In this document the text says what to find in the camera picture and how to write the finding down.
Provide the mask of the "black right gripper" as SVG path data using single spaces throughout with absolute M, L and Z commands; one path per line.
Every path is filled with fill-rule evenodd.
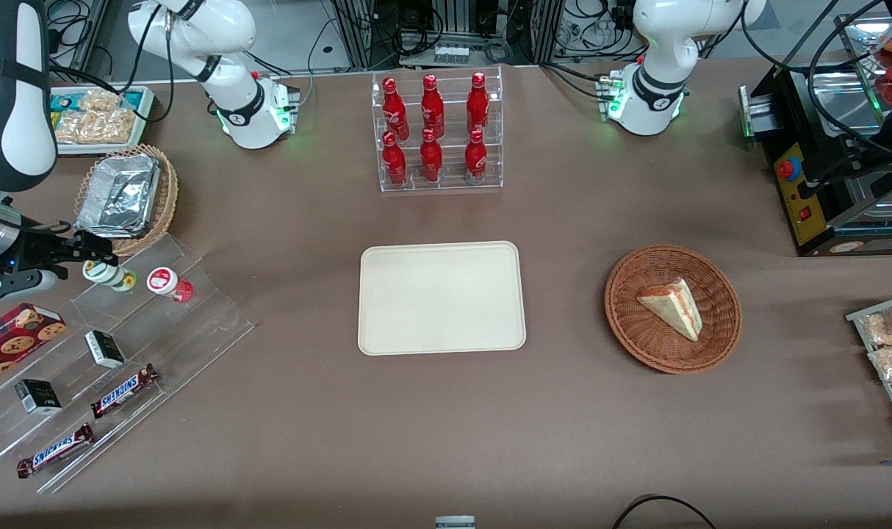
M 69 271 L 61 262 L 70 261 L 77 254 L 84 256 L 85 267 L 89 262 L 103 262 L 110 267 L 120 264 L 110 239 L 83 230 L 64 237 L 35 227 L 34 231 L 21 231 L 5 252 L 5 282 L 19 282 L 20 274 L 33 270 L 49 271 L 57 280 L 66 281 Z

